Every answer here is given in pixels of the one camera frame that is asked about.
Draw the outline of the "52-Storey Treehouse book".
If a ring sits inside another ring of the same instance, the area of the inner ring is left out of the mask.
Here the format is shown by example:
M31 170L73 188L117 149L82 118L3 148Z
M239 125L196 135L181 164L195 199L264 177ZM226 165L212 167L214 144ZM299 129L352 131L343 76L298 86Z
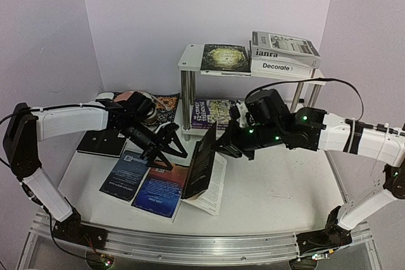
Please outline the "52-Storey Treehouse book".
M191 115L191 127L209 129L217 125L217 129L224 130L230 121L230 110L241 104L237 99L195 99Z

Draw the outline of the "blue orange paperback book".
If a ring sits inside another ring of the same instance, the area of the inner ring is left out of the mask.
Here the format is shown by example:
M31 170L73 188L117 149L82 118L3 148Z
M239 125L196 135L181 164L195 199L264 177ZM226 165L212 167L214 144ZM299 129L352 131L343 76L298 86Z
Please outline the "blue orange paperback book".
M174 164L171 171L150 168L131 206L145 215L174 222L189 168Z

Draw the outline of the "black paperback book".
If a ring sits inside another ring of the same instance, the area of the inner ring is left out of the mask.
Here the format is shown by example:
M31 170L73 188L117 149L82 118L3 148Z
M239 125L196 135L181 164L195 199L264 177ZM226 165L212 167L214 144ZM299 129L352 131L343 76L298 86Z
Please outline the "black paperback book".
M181 201L212 216L220 213L227 160L216 152L214 123L196 142Z

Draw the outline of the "dark blue paperback book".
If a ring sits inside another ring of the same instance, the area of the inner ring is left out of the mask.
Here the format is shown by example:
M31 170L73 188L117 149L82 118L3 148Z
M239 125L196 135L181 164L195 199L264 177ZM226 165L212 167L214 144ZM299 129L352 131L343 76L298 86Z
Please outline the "dark blue paperback book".
M130 202L135 197L148 171L147 162L140 158L140 154L126 150L99 191L116 199Z

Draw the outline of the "black notebook with barcode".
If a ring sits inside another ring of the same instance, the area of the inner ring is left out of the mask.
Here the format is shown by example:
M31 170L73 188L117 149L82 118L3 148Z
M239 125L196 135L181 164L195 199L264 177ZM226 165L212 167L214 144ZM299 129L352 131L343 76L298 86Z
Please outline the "black notebook with barcode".
M88 131L76 151L83 154L119 158L127 139L117 130Z

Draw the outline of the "brown Decorate book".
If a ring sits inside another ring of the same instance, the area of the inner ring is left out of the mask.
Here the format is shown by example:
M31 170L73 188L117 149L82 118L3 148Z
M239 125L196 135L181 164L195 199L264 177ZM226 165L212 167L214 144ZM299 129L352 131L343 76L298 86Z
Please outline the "brown Decorate book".
M261 59L253 59L251 61L252 76L265 77L272 74L311 78L313 69L278 61L265 61Z

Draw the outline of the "dark green hardcover book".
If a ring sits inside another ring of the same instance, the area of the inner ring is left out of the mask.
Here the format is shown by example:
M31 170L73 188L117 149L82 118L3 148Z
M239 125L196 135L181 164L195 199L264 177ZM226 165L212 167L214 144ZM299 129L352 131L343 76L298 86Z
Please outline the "dark green hardcover book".
M201 61L201 74L214 76L251 75L249 56L244 46L205 44Z

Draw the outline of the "grey photo cover book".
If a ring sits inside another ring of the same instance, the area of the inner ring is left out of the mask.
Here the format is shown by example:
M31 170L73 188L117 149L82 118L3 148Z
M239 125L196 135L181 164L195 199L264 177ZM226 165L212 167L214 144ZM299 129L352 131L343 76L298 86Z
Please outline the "grey photo cover book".
M310 40L260 31L252 32L251 56L310 68L319 68L321 63L321 56Z

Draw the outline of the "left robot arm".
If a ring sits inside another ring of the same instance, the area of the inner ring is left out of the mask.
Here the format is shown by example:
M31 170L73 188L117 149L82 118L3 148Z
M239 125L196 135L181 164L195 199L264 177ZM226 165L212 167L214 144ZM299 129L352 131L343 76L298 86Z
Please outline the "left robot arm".
M10 169L28 198L51 220L51 238L102 249L107 231L83 223L81 214L60 192L44 168L40 146L47 141L79 133L116 131L140 150L140 158L150 167L171 170L168 156L188 156L177 135L179 126L167 123L155 132L144 124L156 105L142 91L126 91L117 98L48 107L17 104L3 119L5 157L1 162Z

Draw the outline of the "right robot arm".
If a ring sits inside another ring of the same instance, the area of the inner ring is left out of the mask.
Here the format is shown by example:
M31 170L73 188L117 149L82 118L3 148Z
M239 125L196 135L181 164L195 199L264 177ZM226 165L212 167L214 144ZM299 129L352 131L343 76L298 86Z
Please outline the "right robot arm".
M283 144L288 149L339 151L385 163L385 181L374 181L356 199L337 206L322 230L296 236L300 258L312 259L352 243L351 231L387 204L404 199L404 130L369 124L313 107L289 111L275 89L249 94L233 106L216 150L254 159L256 150Z

